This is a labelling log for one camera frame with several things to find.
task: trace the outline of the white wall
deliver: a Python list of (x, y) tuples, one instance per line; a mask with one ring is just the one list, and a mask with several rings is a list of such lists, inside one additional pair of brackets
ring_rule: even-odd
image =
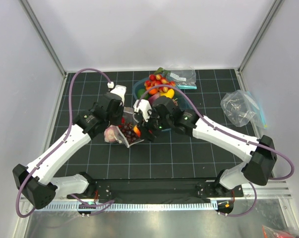
[[(285, 0), (243, 72), (247, 87), (263, 107), (266, 134), (293, 160), (288, 180), (299, 210), (299, 0)], [(276, 176), (289, 172), (282, 158)]]
[(238, 67), (273, 0), (29, 0), (66, 70)]
[(43, 150), (61, 74), (17, 0), (0, 0), (0, 238), (17, 221), (12, 169)]

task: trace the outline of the plastic bag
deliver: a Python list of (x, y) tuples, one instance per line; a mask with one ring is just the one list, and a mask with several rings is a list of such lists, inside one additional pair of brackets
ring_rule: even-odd
[(195, 70), (189, 66), (178, 66), (175, 64), (170, 65), (167, 70), (171, 73), (168, 75), (172, 78), (180, 89), (196, 89), (195, 85), (197, 75)]
[(138, 123), (135, 120), (133, 114), (134, 114), (133, 108), (124, 108), (122, 125), (120, 126), (110, 125), (104, 131), (105, 142), (107, 143), (118, 142), (119, 144), (123, 143), (124, 145), (126, 145), (127, 148), (129, 148), (130, 146), (143, 141), (139, 137), (137, 137), (135, 132), (133, 131), (133, 127)]
[(237, 127), (244, 126), (249, 121), (261, 128), (267, 127), (260, 107), (249, 92), (237, 90), (227, 93), (221, 100), (221, 108)]
[(263, 233), (265, 238), (299, 238), (297, 232), (283, 232), (263, 226)]

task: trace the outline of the grid mat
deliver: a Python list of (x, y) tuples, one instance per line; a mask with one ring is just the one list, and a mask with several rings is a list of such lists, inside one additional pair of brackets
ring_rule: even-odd
[[(119, 85), (127, 87), (125, 106), (132, 107), (135, 99), (132, 86), (148, 77), (151, 71), (106, 72)], [(235, 127), (224, 115), (220, 106), (226, 93), (238, 89), (239, 83), (233, 69), (196, 70), (197, 89), (185, 90), (198, 110), (215, 122), (243, 134), (253, 135), (252, 125)], [(68, 126), (68, 90), (74, 73), (68, 74), (57, 121), (51, 140), (53, 144)], [(91, 108), (99, 95), (108, 92), (106, 79), (98, 73), (81, 73), (73, 87), (73, 115)], [(241, 160), (232, 153), (204, 140), (163, 132), (154, 143), (143, 141), (129, 149), (122, 144), (108, 144), (99, 134), (89, 144), (77, 151), (56, 173), (56, 177), (87, 172), (94, 179), (163, 179), (216, 177)]]

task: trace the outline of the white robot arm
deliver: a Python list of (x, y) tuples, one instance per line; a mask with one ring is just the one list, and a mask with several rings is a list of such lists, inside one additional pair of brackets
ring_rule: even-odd
[(95, 182), (86, 173), (62, 178), (54, 178), (54, 175), (76, 151), (97, 134), (103, 133), (110, 124), (121, 124), (125, 92), (126, 87), (117, 85), (110, 93), (100, 96), (92, 109), (80, 113), (73, 120), (67, 140), (39, 168), (37, 164), (64, 140), (67, 130), (47, 151), (26, 167), (19, 164), (13, 169), (19, 189), (26, 176), (37, 168), (22, 192), (36, 209), (45, 207), (55, 197), (76, 193), (89, 197), (95, 192)]
[[(213, 184), (215, 192), (220, 196), (224, 196), (243, 183), (266, 185), (268, 178), (271, 177), (277, 160), (276, 154), (234, 138), (236, 136), (248, 142), (261, 143), (274, 148), (273, 141), (268, 136), (258, 139), (219, 125), (206, 116), (203, 116), (203, 120), (193, 109), (180, 110), (167, 97), (158, 98), (152, 107), (146, 100), (141, 100), (139, 103), (137, 100), (134, 111), (139, 114), (140, 123), (137, 125), (137, 131), (143, 139), (153, 141), (162, 129), (171, 128), (179, 134), (209, 141), (239, 157), (243, 162), (231, 169), (221, 171)], [(206, 122), (224, 133), (210, 127)]]

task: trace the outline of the blue bowl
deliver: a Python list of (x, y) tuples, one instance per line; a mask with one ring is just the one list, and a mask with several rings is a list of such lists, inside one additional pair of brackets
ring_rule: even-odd
[[(133, 93), (133, 97), (134, 97), (135, 100), (138, 99), (138, 97), (137, 97), (137, 92), (138, 92), (138, 90), (139, 90), (139, 89), (142, 89), (142, 88), (143, 88), (143, 89), (145, 88), (144, 83), (145, 83), (146, 80), (148, 80), (148, 77), (146, 77), (146, 78), (144, 78), (144, 79), (142, 79), (142, 80), (139, 80), (137, 83), (135, 83), (135, 84), (133, 85), (132, 93)], [(179, 92), (177, 92), (177, 91), (175, 91), (174, 99), (177, 99), (178, 106), (179, 106), (182, 110), (185, 110), (185, 109), (187, 109), (187, 108), (192, 108), (191, 105), (190, 105), (190, 104), (183, 98), (183, 96), (182, 96)]]

